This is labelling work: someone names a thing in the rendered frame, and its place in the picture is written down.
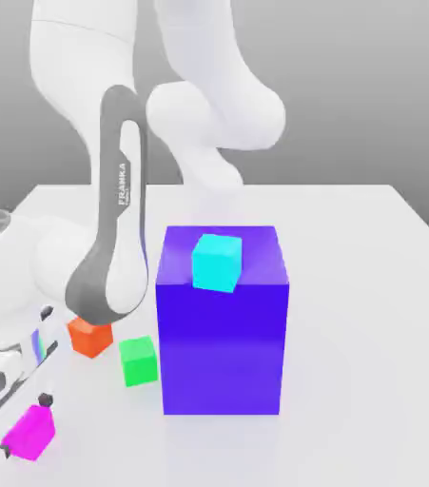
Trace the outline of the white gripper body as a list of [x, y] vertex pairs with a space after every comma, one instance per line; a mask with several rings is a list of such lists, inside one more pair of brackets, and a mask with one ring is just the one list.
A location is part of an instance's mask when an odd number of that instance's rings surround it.
[[0, 409], [58, 348], [59, 326], [47, 317], [0, 327]]

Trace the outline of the small magenta cube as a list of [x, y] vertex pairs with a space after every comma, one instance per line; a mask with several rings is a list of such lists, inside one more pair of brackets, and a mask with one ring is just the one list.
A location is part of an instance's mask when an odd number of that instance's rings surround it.
[[51, 409], [33, 404], [1, 439], [10, 447], [10, 456], [37, 460], [55, 436]]

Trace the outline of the small orange cube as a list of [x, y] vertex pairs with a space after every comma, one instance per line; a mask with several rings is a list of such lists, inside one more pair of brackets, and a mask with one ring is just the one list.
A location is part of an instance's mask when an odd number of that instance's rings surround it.
[[77, 317], [68, 323], [68, 332], [72, 349], [91, 359], [113, 343], [111, 324], [92, 325]]

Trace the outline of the small green cube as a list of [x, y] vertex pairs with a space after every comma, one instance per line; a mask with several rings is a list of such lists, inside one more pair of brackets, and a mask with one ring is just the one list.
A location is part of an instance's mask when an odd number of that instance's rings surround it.
[[121, 341], [119, 352], [126, 387], [151, 383], [159, 378], [157, 355], [150, 336]]

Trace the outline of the small cyan cube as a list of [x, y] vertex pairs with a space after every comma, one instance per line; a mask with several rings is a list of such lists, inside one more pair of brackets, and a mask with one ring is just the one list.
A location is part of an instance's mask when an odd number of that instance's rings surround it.
[[242, 274], [243, 241], [205, 233], [196, 243], [191, 261], [194, 288], [233, 293]]

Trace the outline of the large blue box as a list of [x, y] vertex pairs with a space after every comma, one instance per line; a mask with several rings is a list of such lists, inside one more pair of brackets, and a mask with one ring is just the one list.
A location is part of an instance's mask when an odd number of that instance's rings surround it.
[[[243, 241], [231, 293], [192, 285], [191, 253], [204, 234]], [[168, 226], [155, 293], [165, 414], [279, 413], [289, 279], [274, 227]]]

